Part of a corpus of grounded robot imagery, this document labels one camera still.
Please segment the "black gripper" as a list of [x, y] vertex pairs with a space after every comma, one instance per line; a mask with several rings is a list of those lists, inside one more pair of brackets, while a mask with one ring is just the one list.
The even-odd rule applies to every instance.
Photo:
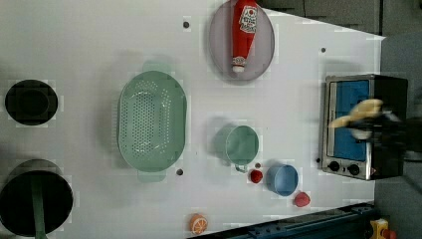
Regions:
[[368, 133], [365, 140], [376, 149], [387, 149], [400, 156], [408, 151], [421, 152], [422, 120], [420, 117], [400, 119], [393, 112], [383, 112], [374, 118], [349, 122], [347, 127]]

